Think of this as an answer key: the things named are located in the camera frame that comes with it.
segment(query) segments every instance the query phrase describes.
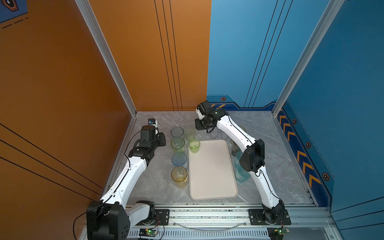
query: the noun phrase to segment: gray marble tabletop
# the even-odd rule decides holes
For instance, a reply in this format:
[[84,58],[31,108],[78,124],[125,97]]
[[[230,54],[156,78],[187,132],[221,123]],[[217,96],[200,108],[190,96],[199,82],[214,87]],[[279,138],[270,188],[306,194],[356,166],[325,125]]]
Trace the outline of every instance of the gray marble tabletop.
[[[267,111],[230,111],[231,118],[246,132],[256,139],[261,138],[265,142],[265,165],[268,176],[275,192],[285,204],[312,204],[310,195],[301,182],[294,163],[283,143],[279,129],[276,127],[271,112]],[[172,136],[170,131],[176,126],[193,126],[197,114],[194,111],[179,112],[138,112],[133,133],[138,132],[141,126],[147,124],[149,118],[158,121],[160,132],[166,136],[167,145],[159,147],[155,151],[147,169],[137,181],[128,204],[134,204],[138,200],[149,200],[156,204],[261,204],[261,197],[252,178],[245,182],[237,182],[238,195],[234,198],[193,200],[189,195],[189,185],[185,188],[178,188],[170,176],[172,169],[172,156],[174,151],[170,146]],[[135,140],[139,139],[137,134],[131,141],[127,153],[132,148]],[[221,130],[207,134],[206,131],[196,131],[198,140],[224,139],[231,150],[231,139]]]

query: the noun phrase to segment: orange chevron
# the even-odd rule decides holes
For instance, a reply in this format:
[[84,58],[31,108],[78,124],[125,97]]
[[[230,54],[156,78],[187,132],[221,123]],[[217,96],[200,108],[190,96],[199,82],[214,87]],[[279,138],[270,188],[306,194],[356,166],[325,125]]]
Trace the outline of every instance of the orange chevron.
[[284,123],[283,126],[284,126],[283,132],[285,133],[285,127],[290,127],[291,125],[289,125],[289,123]]
[[288,136],[287,136],[288,142],[289,142],[289,136],[290,136],[290,135],[294,135],[294,136],[296,136],[296,134],[295,134],[294,132],[290,132],[290,131],[288,131]]
[[281,119],[282,119],[282,118],[287,118],[287,117],[284,116],[284,115],[281,115],[281,116],[280,116],[280,125],[281,125]]
[[313,170],[313,167],[311,165],[309,165],[308,163],[306,162],[303,162],[303,173],[305,174],[305,167],[309,167],[310,169]]
[[307,157],[307,155],[306,155],[305,153],[300,152],[300,151],[297,151],[297,161],[298,161],[298,162],[300,162],[300,161],[299,161],[299,157],[300,157],[300,155],[302,155],[302,156],[304,156],[304,157]]
[[321,184],[320,180],[310,174],[310,187],[312,188],[312,179]]

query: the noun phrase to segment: beige tray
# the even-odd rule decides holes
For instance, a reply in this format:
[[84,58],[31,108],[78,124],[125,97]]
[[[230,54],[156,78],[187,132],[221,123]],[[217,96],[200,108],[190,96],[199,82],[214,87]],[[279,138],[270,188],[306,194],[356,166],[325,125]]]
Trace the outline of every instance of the beige tray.
[[198,153],[189,153],[189,187],[194,200],[236,197],[231,157],[225,140],[200,141]]

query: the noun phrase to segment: orange wall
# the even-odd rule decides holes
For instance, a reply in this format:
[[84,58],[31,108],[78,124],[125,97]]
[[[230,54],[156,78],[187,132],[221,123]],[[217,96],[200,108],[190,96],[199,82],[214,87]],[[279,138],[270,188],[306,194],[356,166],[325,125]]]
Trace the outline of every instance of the orange wall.
[[90,0],[138,111],[206,99],[211,1]]
[[0,23],[2,239],[73,239],[131,116],[75,1],[27,4]]

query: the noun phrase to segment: robotic arm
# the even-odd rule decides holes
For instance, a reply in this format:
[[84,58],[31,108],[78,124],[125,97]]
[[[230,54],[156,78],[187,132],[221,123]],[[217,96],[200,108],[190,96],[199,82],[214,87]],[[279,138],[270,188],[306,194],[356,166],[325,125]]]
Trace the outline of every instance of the robotic arm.
[[99,202],[91,202],[87,208],[88,240],[126,239],[131,227],[142,220],[154,220],[153,202],[138,201],[125,211],[129,195],[153,158],[156,148],[166,145],[164,133],[159,132],[157,121],[153,118],[148,119],[148,125],[141,128],[140,135],[115,183]]
[[241,149],[243,155],[240,165],[244,170],[251,172],[257,189],[263,202],[264,215],[269,223],[283,221],[285,207],[283,201],[277,197],[275,190],[268,178],[265,168],[264,142],[248,135],[236,123],[224,109],[211,107],[208,101],[200,103],[196,108],[199,118],[195,119],[197,130],[218,127],[225,132]]

